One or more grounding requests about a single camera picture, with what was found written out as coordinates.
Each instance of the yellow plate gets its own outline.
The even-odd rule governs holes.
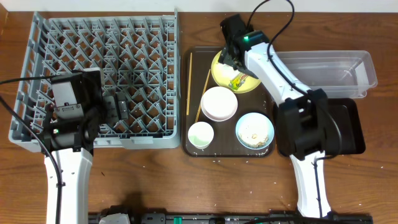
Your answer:
[[[234,70],[231,66],[225,65],[222,63],[218,63],[218,59],[221,55],[221,51],[216,54],[211,63],[211,75],[213,76],[214,80],[216,81],[217,85],[229,88],[234,93],[247,93],[252,91],[257,86],[260,85],[261,81],[257,78],[253,78],[248,76],[242,86],[240,86],[237,90],[232,89],[229,84],[232,80],[237,77],[240,72]]]

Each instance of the clear plastic container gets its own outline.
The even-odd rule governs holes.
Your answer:
[[[278,52],[281,61],[311,89],[329,98],[364,98],[377,85],[371,55],[363,50]]]

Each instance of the blue bowl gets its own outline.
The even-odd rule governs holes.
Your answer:
[[[257,148],[253,148],[248,146],[246,143],[244,143],[244,141],[241,140],[241,138],[239,137],[239,129],[242,125],[246,125],[249,123],[258,123],[258,122],[262,122],[264,123],[265,127],[267,129],[268,132],[268,140],[266,142],[265,145],[257,147]],[[272,122],[263,114],[260,113],[248,113],[245,114],[244,116],[242,116],[239,121],[236,123],[236,127],[235,127],[235,134],[236,137],[238,138],[239,142],[244,145],[246,148],[248,149],[253,149],[253,150],[259,150],[259,149],[264,149],[265,147],[269,146],[269,144],[271,144],[272,140],[274,140],[274,135],[275,135],[275,131],[274,131],[274,125],[272,125]]]

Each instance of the gray metal rack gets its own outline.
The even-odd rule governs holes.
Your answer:
[[[103,96],[124,94],[129,118],[104,124],[94,147],[173,148],[180,144],[178,14],[44,19],[33,16],[21,77],[62,75],[100,67]],[[14,110],[40,133],[53,102],[48,80],[20,82]],[[13,118],[9,140],[40,146]]]

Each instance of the pair of chopsticks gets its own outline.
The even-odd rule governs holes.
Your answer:
[[[208,83],[208,80],[209,80],[210,72],[211,72],[211,69],[209,69],[209,72],[207,73],[205,86],[203,87],[203,93],[201,94],[201,96],[203,96],[205,94],[205,92],[206,92],[206,88],[207,88],[207,83]],[[192,74],[192,53],[191,53],[191,59],[190,59],[190,65],[189,65],[187,115],[189,115],[189,102],[190,102],[190,96],[191,96],[191,74]],[[199,103],[199,108],[198,108],[198,112],[197,112],[197,117],[195,119],[195,123],[198,122],[200,110],[201,110],[201,104]]]

